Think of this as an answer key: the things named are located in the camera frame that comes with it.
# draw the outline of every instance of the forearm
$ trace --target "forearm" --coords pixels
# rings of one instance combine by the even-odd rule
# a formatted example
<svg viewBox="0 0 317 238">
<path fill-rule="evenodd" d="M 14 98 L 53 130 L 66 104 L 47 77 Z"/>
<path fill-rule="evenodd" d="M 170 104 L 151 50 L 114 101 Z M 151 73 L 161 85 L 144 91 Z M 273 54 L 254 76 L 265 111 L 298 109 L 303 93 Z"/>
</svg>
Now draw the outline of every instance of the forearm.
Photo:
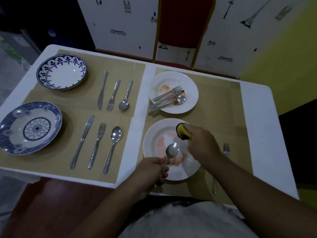
<svg viewBox="0 0 317 238">
<path fill-rule="evenodd" d="M 224 155 L 206 164 L 262 237 L 316 237 L 317 212 L 249 174 Z"/>
<path fill-rule="evenodd" d="M 70 234 L 69 238 L 117 237 L 135 203 L 134 191 L 123 182 Z"/>
</svg>

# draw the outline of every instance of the fork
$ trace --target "fork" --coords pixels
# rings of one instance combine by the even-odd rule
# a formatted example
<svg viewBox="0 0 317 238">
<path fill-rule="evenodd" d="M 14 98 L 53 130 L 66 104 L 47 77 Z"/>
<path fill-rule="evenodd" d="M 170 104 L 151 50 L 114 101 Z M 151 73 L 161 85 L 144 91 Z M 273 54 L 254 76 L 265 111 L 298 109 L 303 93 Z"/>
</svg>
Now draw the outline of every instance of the fork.
<svg viewBox="0 0 317 238">
<path fill-rule="evenodd" d="M 224 143 L 223 151 L 225 155 L 230 154 L 230 145 L 228 143 Z M 214 194 L 217 194 L 217 180 L 215 179 L 215 177 L 212 177 L 212 192 Z"/>
<path fill-rule="evenodd" d="M 93 167 L 93 162 L 95 161 L 95 157 L 97 154 L 99 140 L 105 134 L 106 127 L 107 127 L 107 125 L 105 123 L 101 123 L 99 126 L 98 133 L 97 133 L 97 141 L 96 141 L 95 147 L 93 148 L 93 153 L 92 153 L 90 161 L 89 161 L 88 169 L 91 169 Z"/>
<path fill-rule="evenodd" d="M 160 98 L 163 98 L 165 95 L 167 95 L 167 94 L 169 94 L 169 93 L 171 93 L 171 92 L 176 92 L 176 91 L 179 91 L 179 90 L 181 90 L 181 89 L 182 89 L 182 87 L 181 87 L 180 85 L 178 85 L 177 87 L 172 88 L 171 91 L 169 91 L 169 92 L 167 92 L 167 93 L 164 93 L 164 94 L 162 94 L 162 95 L 160 95 L 160 96 L 158 96 L 158 97 L 156 97 L 156 98 L 153 98 L 153 102 L 156 102 L 157 100 L 159 100 Z"/>
<path fill-rule="evenodd" d="M 121 79 L 118 79 L 117 82 L 116 82 L 116 85 L 114 87 L 114 91 L 113 91 L 113 95 L 111 97 L 111 99 L 109 100 L 108 102 L 108 107 L 107 107 L 107 110 L 111 111 L 112 108 L 113 108 L 113 105 L 114 105 L 114 96 L 116 95 L 116 92 L 118 90 L 118 87 L 119 87 L 119 84 L 121 82 Z"/>
</svg>

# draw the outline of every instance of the patterned plate rim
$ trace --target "patterned plate rim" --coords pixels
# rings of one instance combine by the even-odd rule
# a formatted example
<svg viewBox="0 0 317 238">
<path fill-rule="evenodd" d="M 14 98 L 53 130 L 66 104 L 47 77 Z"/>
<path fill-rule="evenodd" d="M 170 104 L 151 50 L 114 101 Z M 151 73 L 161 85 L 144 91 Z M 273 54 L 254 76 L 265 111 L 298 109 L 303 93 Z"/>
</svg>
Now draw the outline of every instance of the patterned plate rim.
<svg viewBox="0 0 317 238">
<path fill-rule="evenodd" d="M 4 148 L 2 148 L 2 147 L 0 146 L 0 148 L 1 148 L 4 152 L 7 152 L 7 153 L 10 154 L 10 155 L 28 155 L 28 154 L 32 154 L 32 153 L 37 152 L 37 151 L 39 151 L 40 149 L 44 148 L 45 146 L 47 146 L 47 145 L 57 136 L 57 134 L 59 133 L 59 131 L 60 131 L 60 129 L 61 129 L 61 124 L 62 124 L 62 122 L 63 122 L 63 116 L 62 116 L 62 114 L 61 114 L 61 110 L 60 110 L 55 104 L 50 103 L 50 102 L 47 102 L 47 101 L 32 101 L 32 102 L 28 102 L 28 103 L 21 104 L 20 106 L 14 108 L 12 111 L 10 111 L 10 112 L 4 117 L 4 119 L 0 122 L 0 125 L 1 125 L 2 122 L 7 118 L 7 116 L 9 116 L 14 110 L 19 109 L 20 107 L 21 107 L 21 109 L 23 109 L 22 107 L 23 107 L 24 105 L 30 104 L 30 103 L 35 103 L 35 102 L 42 102 L 42 103 L 51 104 L 51 105 L 55 106 L 55 107 L 58 109 L 58 114 L 61 116 L 61 120 L 60 120 L 60 124 L 59 124 L 58 128 L 56 128 L 56 130 L 55 130 L 55 132 L 52 134 L 52 136 L 50 136 L 50 137 L 47 139 L 47 142 L 45 142 L 44 144 L 41 143 L 41 144 L 39 144 L 39 145 L 37 145 L 37 146 L 32 147 L 32 149 L 38 147 L 38 149 L 36 149 L 36 150 L 34 150 L 34 151 L 32 151 L 32 152 L 26 152 L 26 153 L 25 153 L 25 151 L 27 151 L 28 149 L 30 149 L 30 148 L 26 148 L 23 152 L 18 153 L 18 154 L 15 154 L 15 153 L 10 153 L 10 152 L 4 150 Z M 9 137 L 3 135 L 2 132 L 1 132 L 0 136 L 7 137 L 7 139 L 9 139 Z"/>
<path fill-rule="evenodd" d="M 85 66 L 86 66 L 85 75 L 82 77 L 82 79 L 81 79 L 78 83 L 76 83 L 76 84 L 74 84 L 74 85 L 72 85 L 72 86 L 70 86 L 70 87 L 67 87 L 67 88 L 50 88 L 50 87 L 47 87 L 47 86 L 43 85 L 43 84 L 40 82 L 40 80 L 39 80 L 39 71 L 40 71 L 40 68 L 42 67 L 42 65 L 43 65 L 44 63 L 46 63 L 47 61 L 49 61 L 50 59 L 56 58 L 56 57 L 58 57 L 58 56 L 73 56 L 73 57 L 77 57 L 78 59 L 80 59 L 80 60 L 83 61 L 83 63 L 84 63 Z M 65 90 L 65 89 L 69 89 L 69 88 L 75 87 L 76 85 L 80 84 L 80 83 L 84 80 L 84 77 L 86 76 L 86 73 L 87 73 L 87 64 L 86 64 L 86 62 L 85 62 L 81 57 L 79 57 L 79 56 L 77 56 L 77 55 L 73 55 L 73 54 L 57 54 L 57 55 L 55 55 L 55 56 L 51 56 L 50 58 L 46 59 L 44 62 L 42 62 L 42 63 L 39 65 L 39 67 L 38 67 L 38 69 L 37 69 L 37 71 L 36 71 L 36 79 L 37 79 L 38 83 L 41 84 L 41 85 L 42 85 L 43 87 L 45 87 L 45 88 L 54 89 L 54 90 Z"/>
</svg>

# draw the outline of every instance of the person's right arm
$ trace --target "person's right arm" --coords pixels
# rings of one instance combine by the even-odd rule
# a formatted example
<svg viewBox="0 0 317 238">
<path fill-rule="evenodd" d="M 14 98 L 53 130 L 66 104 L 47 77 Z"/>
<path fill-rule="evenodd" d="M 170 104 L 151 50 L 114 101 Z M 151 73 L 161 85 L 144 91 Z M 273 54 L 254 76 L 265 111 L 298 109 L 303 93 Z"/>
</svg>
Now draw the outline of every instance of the person's right arm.
<svg viewBox="0 0 317 238">
<path fill-rule="evenodd" d="M 317 237 L 317 211 L 256 178 L 220 152 L 207 130 L 192 133 L 188 151 L 211 173 L 261 237 Z"/>
</svg>

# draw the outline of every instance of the silver cutlery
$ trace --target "silver cutlery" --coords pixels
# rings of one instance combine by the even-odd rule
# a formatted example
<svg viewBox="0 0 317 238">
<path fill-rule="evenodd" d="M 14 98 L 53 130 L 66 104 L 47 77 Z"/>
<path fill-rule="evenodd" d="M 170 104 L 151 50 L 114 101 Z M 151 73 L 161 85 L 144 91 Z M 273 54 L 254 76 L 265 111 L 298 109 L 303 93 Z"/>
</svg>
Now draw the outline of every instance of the silver cutlery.
<svg viewBox="0 0 317 238">
<path fill-rule="evenodd" d="M 103 91 L 104 91 L 104 89 L 105 89 L 105 83 L 106 83 L 107 76 L 108 76 L 108 72 L 105 71 L 105 72 L 103 73 L 103 84 L 102 84 L 102 86 L 101 86 L 101 90 L 100 90 L 100 94 L 99 94 L 98 102 L 97 102 L 98 110 L 101 110 L 102 100 L 103 100 Z"/>
<path fill-rule="evenodd" d="M 95 118 L 95 115 L 91 116 L 89 118 L 89 120 L 87 121 L 86 125 L 85 125 L 85 128 L 84 128 L 84 131 L 82 133 L 82 136 L 81 136 L 81 139 L 80 139 L 80 142 L 79 142 L 79 145 L 78 145 L 78 148 L 75 152 L 75 155 L 69 165 L 69 169 L 73 169 L 75 167 L 75 164 L 76 164 L 76 161 L 77 161 L 77 157 L 78 157 L 78 154 L 79 154 L 79 151 L 80 151 L 80 148 L 81 148 L 81 145 L 82 143 L 84 142 L 85 138 L 86 138 L 86 135 L 88 134 L 88 131 L 91 127 L 91 124 L 93 123 L 93 119 Z"/>
<path fill-rule="evenodd" d="M 224 143 L 223 151 L 225 155 L 230 154 L 230 145 L 228 143 Z M 217 194 L 217 180 L 215 179 L 215 177 L 212 177 L 212 192 L 214 194 Z"/>
<path fill-rule="evenodd" d="M 167 162 L 169 161 L 170 158 L 174 158 L 175 156 L 178 155 L 179 152 L 179 147 L 177 145 L 177 143 L 173 143 L 170 144 L 167 148 L 166 148 L 166 155 L 167 155 L 167 159 L 164 162 L 164 169 L 163 172 L 167 166 Z"/>
<path fill-rule="evenodd" d="M 91 169 L 93 167 L 93 162 L 95 161 L 95 158 L 96 158 L 99 141 L 102 138 L 102 136 L 105 134 L 106 127 L 107 125 L 105 123 L 101 123 L 99 126 L 98 133 L 97 133 L 97 141 L 96 141 L 95 147 L 93 148 L 93 153 L 90 157 L 88 169 Z"/>
<path fill-rule="evenodd" d="M 149 108 L 150 108 L 150 109 L 153 109 L 153 108 L 155 108 L 157 105 L 159 105 L 159 104 L 165 102 L 166 100 L 169 100 L 170 98 L 174 98 L 174 97 L 180 95 L 182 92 L 183 92 L 182 90 L 176 91 L 175 93 L 173 93 L 172 95 L 168 96 L 167 98 L 164 98 L 164 99 L 162 99 L 161 101 L 159 101 L 159 102 L 157 102 L 157 103 L 155 103 L 155 104 L 150 105 Z"/>
<path fill-rule="evenodd" d="M 109 155 L 108 155 L 108 158 L 107 158 L 107 161 L 105 164 L 105 168 L 103 168 L 104 174 L 107 174 L 109 171 L 110 162 L 111 162 L 111 158 L 112 158 L 113 150 L 114 150 L 114 145 L 121 140 L 121 137 L 122 137 L 121 128 L 119 126 L 114 127 L 112 132 L 111 132 L 112 147 L 111 147 L 111 150 L 109 152 Z"/>
<path fill-rule="evenodd" d="M 121 111 L 127 110 L 130 106 L 129 100 L 128 100 L 128 96 L 130 94 L 131 88 L 132 88 L 132 84 L 133 84 L 133 80 L 130 80 L 130 84 L 128 87 L 128 91 L 126 92 L 125 95 L 125 99 L 123 101 L 121 101 L 121 103 L 119 103 L 119 109 Z"/>
<path fill-rule="evenodd" d="M 120 85 L 120 82 L 121 82 L 121 80 L 118 79 L 117 82 L 116 82 L 116 85 L 114 86 L 113 95 L 112 95 L 111 99 L 109 100 L 109 102 L 108 102 L 108 107 L 107 107 L 107 110 L 109 110 L 109 111 L 111 111 L 112 108 L 113 108 L 113 105 L 114 105 L 114 96 L 116 95 L 116 92 L 117 92 L 117 90 L 118 90 L 118 87 L 119 87 L 119 85 Z"/>
<path fill-rule="evenodd" d="M 166 108 L 167 106 L 169 106 L 171 104 L 182 105 L 185 102 L 185 100 L 186 100 L 185 96 L 179 95 L 179 96 L 175 97 L 172 102 L 167 103 L 167 104 L 163 104 L 161 106 L 157 106 L 154 109 L 152 109 L 152 111 L 159 110 L 161 108 Z"/>
<path fill-rule="evenodd" d="M 177 87 L 172 88 L 171 91 L 169 91 L 169 92 L 167 92 L 167 93 L 164 93 L 164 94 L 162 94 L 162 95 L 160 95 L 160 96 L 157 96 L 156 98 L 153 98 L 153 101 L 156 102 L 156 101 L 159 100 L 160 98 L 163 98 L 165 95 L 167 95 L 167 94 L 169 94 L 169 93 L 171 93 L 171 92 L 179 91 L 179 90 L 181 90 L 181 89 L 182 89 L 182 87 L 181 87 L 180 85 L 178 85 Z"/>
</svg>

